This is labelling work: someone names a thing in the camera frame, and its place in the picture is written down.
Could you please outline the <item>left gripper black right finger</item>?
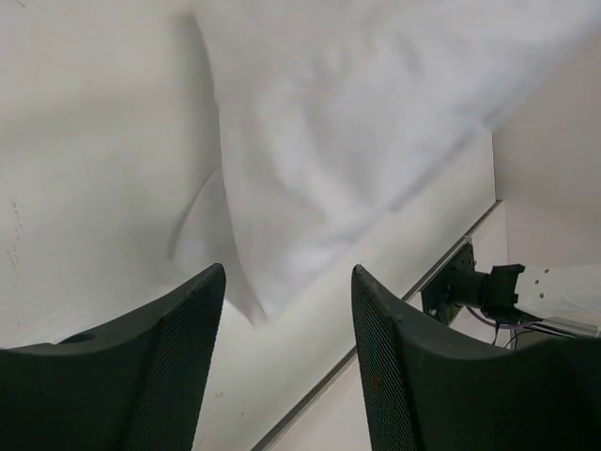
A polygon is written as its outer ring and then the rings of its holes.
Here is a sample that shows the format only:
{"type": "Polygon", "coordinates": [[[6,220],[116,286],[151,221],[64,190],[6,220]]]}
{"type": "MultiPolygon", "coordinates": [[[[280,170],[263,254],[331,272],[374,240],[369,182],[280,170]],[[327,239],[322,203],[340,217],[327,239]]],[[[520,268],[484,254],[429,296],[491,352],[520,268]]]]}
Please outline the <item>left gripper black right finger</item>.
{"type": "Polygon", "coordinates": [[[547,339],[506,350],[461,334],[401,302],[365,268],[351,277],[360,309],[394,345],[394,382],[363,385],[375,450],[596,450],[600,342],[547,339]]]}

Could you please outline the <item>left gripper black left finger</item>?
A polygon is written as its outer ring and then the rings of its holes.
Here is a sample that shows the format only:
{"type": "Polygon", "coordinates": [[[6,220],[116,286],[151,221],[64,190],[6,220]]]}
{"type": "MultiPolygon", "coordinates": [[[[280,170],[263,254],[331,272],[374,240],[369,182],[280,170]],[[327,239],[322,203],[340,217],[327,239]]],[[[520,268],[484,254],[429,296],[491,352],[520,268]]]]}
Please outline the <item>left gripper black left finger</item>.
{"type": "Polygon", "coordinates": [[[214,264],[129,313],[1,353],[5,450],[189,450],[223,311],[214,264]]]}

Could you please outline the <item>white skirt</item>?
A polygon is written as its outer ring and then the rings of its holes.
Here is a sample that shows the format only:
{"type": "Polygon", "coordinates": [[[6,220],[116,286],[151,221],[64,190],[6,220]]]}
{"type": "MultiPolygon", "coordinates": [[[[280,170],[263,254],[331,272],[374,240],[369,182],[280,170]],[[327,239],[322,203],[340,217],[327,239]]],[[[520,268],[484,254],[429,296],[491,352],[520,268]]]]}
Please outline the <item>white skirt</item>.
{"type": "Polygon", "coordinates": [[[600,26],[596,1],[201,1],[220,165],[174,260],[277,318],[600,26]]]}

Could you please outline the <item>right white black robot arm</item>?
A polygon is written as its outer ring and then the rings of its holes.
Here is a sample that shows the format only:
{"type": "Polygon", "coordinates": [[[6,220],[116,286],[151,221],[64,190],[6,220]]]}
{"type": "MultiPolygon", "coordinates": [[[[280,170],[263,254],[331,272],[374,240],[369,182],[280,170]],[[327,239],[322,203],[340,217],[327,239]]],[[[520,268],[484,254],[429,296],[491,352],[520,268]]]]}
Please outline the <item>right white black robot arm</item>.
{"type": "Polygon", "coordinates": [[[506,326],[537,325],[564,334],[600,336],[600,266],[496,266],[489,273],[454,270],[451,303],[506,326]]]}

